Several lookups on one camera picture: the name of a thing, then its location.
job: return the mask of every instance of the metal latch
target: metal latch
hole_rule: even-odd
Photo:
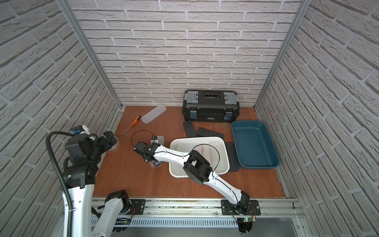
[[[225,121],[231,119],[231,118],[232,118],[232,115],[233,115],[232,112],[226,112],[226,113],[225,113],[225,117],[224,117]]]
[[[193,119],[196,119],[197,118],[196,110],[191,110],[189,112],[189,117],[193,118]]]

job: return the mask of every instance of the black foam pad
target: black foam pad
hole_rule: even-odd
[[[192,121],[188,120],[183,122],[184,131],[186,132],[187,138],[197,137],[195,128],[192,125]]]
[[[236,153],[236,148],[234,142],[225,142],[226,152],[228,153],[229,159],[229,172],[240,171],[240,166],[238,164],[238,158]]]
[[[209,129],[205,129],[203,127],[200,127],[197,130],[197,136],[198,137],[220,137],[221,139],[224,139],[224,135],[222,133],[218,133]]]

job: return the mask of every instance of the brick wall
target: brick wall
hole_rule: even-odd
[[[56,2],[0,3],[0,235],[49,236],[63,209],[50,131],[105,131],[116,106]],[[65,137],[52,146],[59,164]]]
[[[257,109],[314,236],[379,233],[378,6],[313,0]]]
[[[300,1],[70,0],[124,105],[182,105],[188,88],[252,106]]]

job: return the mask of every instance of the teal tray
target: teal tray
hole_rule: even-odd
[[[279,165],[278,154],[266,125],[261,121],[232,122],[238,164],[244,169],[272,169]]]

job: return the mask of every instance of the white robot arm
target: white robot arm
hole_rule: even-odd
[[[93,209],[99,221],[92,232],[91,198],[101,154],[115,148],[117,140],[112,132],[105,132],[104,136],[98,137],[90,133],[86,126],[76,126],[72,128],[72,132],[51,132],[46,136],[47,151],[63,188],[64,237],[109,237],[117,216],[130,210],[128,195],[125,190],[110,193],[101,215]],[[50,143],[51,136],[58,134],[71,137],[65,144],[70,156],[63,161],[63,171],[59,168]],[[197,151],[174,151],[154,142],[151,145],[138,142],[134,151],[145,161],[165,161],[183,167],[191,180],[209,185],[224,195],[235,206],[236,213],[247,213],[250,196],[219,177],[209,162]]]
[[[236,213],[245,215],[247,212],[250,196],[218,176],[199,152],[195,150],[179,152],[158,143],[147,145],[144,142],[138,142],[134,151],[140,154],[146,162],[165,161],[183,167],[192,181],[212,187],[226,197],[231,204],[236,205]]]

